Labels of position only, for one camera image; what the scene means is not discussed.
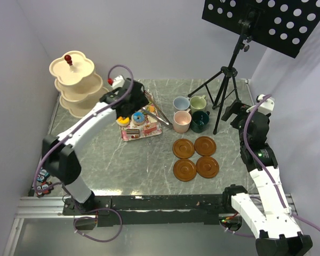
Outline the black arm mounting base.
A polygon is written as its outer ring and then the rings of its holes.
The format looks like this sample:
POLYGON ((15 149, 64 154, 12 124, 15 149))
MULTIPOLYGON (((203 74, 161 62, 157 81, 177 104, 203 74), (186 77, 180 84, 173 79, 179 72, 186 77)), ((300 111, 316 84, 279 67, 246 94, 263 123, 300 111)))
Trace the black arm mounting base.
POLYGON ((203 223, 218 225, 235 210, 221 194, 96 196, 93 212, 79 210, 72 199, 65 200, 64 216, 96 217, 98 227, 203 223))

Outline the metal serving tongs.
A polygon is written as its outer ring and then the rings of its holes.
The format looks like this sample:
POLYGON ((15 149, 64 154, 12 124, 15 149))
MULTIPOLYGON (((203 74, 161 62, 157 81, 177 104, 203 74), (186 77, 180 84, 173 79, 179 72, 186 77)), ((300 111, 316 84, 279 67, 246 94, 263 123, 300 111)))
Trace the metal serving tongs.
POLYGON ((168 129, 173 129, 173 124, 170 122, 170 120, 165 116, 165 114, 163 113, 163 111, 161 110, 161 108, 157 105, 153 95, 145 90, 144 91, 144 95, 147 98, 148 102, 154 106, 155 108, 155 112, 157 113, 157 115, 154 112, 151 112, 150 110, 147 109, 147 107, 142 107, 141 110, 146 113, 147 115, 151 116, 152 118, 154 118, 155 120, 157 120, 158 122, 162 123, 163 125, 165 125, 168 129))

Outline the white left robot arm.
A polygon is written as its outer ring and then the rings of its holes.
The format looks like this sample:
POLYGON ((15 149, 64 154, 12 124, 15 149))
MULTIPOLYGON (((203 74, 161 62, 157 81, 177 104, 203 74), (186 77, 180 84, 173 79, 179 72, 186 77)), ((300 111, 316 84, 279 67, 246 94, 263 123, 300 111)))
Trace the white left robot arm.
POLYGON ((148 104, 143 84, 127 78, 121 87, 104 94, 82 119, 57 136, 48 135, 42 142, 42 167, 59 179, 82 214, 94 210, 94 192, 81 177, 80 150, 119 117, 131 117, 148 104))

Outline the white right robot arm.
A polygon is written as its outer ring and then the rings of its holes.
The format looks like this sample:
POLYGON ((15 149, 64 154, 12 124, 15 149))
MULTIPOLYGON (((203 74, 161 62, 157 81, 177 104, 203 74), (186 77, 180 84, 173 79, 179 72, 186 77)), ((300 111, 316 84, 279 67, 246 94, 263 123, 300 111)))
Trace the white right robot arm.
POLYGON ((303 234, 288 205, 273 150, 266 142, 271 112, 271 96, 261 94, 254 106, 234 102, 222 119, 231 122, 239 132, 240 152, 258 190, 262 210, 259 210, 247 190, 231 185, 223 192, 222 206, 227 212, 237 212, 250 228, 258 255, 305 255, 313 246, 309 235, 303 234))

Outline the yellow toy tart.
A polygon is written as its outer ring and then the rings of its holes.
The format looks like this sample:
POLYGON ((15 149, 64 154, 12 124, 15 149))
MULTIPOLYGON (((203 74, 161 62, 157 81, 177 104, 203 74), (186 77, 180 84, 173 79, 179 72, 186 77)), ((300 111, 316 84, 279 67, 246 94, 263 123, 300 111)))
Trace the yellow toy tart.
POLYGON ((130 124, 130 118, 129 117, 122 117, 120 116, 117 120, 116 120, 117 124, 121 127, 126 127, 130 124))

